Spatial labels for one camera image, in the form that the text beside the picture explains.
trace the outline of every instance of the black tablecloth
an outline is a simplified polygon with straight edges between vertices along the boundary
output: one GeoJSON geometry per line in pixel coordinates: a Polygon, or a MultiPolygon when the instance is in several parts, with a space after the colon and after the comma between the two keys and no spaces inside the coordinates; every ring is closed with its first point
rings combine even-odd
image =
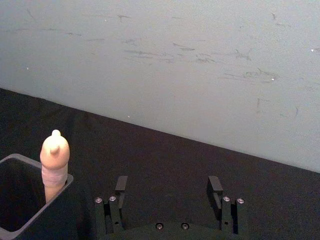
{"type": "Polygon", "coordinates": [[[206,196],[214,175],[225,195],[245,199],[252,239],[320,239],[319,173],[4,89],[0,114],[0,159],[18,153],[39,161],[58,129],[70,145],[69,173],[90,201],[109,198],[118,176],[128,175],[128,229],[157,221],[218,228],[206,196]]]}

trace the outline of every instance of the rounded tip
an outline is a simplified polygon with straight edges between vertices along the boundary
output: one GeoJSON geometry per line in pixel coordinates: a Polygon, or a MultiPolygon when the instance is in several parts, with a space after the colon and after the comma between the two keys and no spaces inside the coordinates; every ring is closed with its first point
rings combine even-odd
{"type": "Polygon", "coordinates": [[[59,130],[53,130],[51,135],[52,136],[61,136],[61,133],[59,130]]]}
{"type": "Polygon", "coordinates": [[[50,153],[51,154],[56,154],[57,152],[59,152],[60,146],[57,144],[55,146],[50,147],[50,153]]]}

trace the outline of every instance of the peach cylindrical object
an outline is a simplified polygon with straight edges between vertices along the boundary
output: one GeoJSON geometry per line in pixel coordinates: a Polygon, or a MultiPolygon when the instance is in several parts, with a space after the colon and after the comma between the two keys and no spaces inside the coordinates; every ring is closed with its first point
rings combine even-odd
{"type": "Polygon", "coordinates": [[[66,184],[70,149],[67,140],[58,130],[44,140],[40,161],[45,202],[48,203],[66,184]]]}

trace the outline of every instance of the screw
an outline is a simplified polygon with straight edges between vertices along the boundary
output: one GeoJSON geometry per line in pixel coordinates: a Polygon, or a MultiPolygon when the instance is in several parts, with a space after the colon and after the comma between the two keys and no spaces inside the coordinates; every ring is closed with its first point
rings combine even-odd
{"type": "Polygon", "coordinates": [[[238,198],[236,201],[240,204],[243,204],[245,202],[245,200],[243,200],[242,198],[238,198]]]}
{"type": "Polygon", "coordinates": [[[109,198],[109,201],[111,201],[111,202],[113,202],[113,201],[115,201],[117,198],[115,197],[115,196],[111,196],[110,198],[109,198]]]}
{"type": "Polygon", "coordinates": [[[226,202],[229,202],[230,201],[230,198],[228,196],[224,196],[223,197],[223,200],[225,200],[226,202]]]}
{"type": "Polygon", "coordinates": [[[158,230],[161,230],[164,228],[164,225],[161,223],[161,222],[158,222],[156,225],[155,225],[155,228],[158,229],[158,230]]]}
{"type": "Polygon", "coordinates": [[[181,224],[181,228],[182,228],[183,230],[187,230],[187,229],[189,228],[189,224],[186,223],[186,222],[184,222],[184,223],[181,224]]]}
{"type": "Polygon", "coordinates": [[[95,201],[97,204],[99,204],[99,203],[102,202],[102,198],[101,198],[101,197],[97,197],[94,201],[95,201]]]}

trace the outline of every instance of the white wall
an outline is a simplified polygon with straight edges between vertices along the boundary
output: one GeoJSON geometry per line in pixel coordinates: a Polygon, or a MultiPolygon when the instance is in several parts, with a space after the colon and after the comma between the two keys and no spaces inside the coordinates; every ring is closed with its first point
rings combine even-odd
{"type": "Polygon", "coordinates": [[[0,0],[0,87],[320,172],[317,0],[0,0]]]}

